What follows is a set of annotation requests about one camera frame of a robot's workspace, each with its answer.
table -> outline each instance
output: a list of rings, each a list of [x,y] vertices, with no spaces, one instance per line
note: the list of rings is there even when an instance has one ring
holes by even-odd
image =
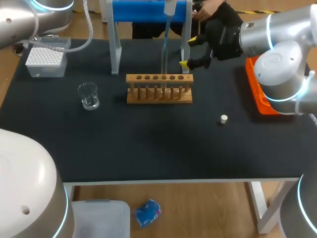
[[[84,41],[73,40],[72,47]],[[309,116],[261,116],[247,81],[245,58],[213,61],[194,72],[192,105],[126,105],[127,73],[158,73],[162,41],[121,41],[119,75],[111,75],[107,41],[68,54],[64,78],[31,78],[18,65],[0,110],[0,127],[35,139],[62,180],[74,185],[248,181],[267,233],[293,182],[266,210],[260,180],[295,181],[315,159]],[[198,58],[204,47],[192,49]],[[180,42],[170,41],[169,73],[180,73]],[[100,107],[82,108],[77,87],[98,86]],[[218,124],[222,114],[229,117]]]

white bottle cap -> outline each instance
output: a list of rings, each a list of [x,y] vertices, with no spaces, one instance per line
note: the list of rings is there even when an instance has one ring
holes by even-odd
[[[228,120],[228,116],[227,115],[222,115],[221,116],[221,119],[220,119],[220,122],[221,124],[225,124]]]

test tube rack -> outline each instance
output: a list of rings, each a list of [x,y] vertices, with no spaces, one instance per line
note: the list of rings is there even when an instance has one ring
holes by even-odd
[[[182,104],[192,103],[192,74],[127,74],[130,85],[128,104]]]

blue tube holder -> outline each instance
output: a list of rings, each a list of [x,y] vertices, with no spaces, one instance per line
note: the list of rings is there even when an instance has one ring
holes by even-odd
[[[157,1],[113,1],[113,18],[115,22],[166,22],[164,0]],[[177,1],[172,22],[186,21],[186,1]]]

orange tray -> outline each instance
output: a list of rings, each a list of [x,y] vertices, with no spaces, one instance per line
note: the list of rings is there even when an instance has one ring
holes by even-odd
[[[254,75],[254,65],[259,57],[247,58],[246,71],[248,74],[249,83],[252,89],[254,99],[257,103],[259,112],[264,115],[279,115],[269,104],[266,96],[264,95],[260,84]]]

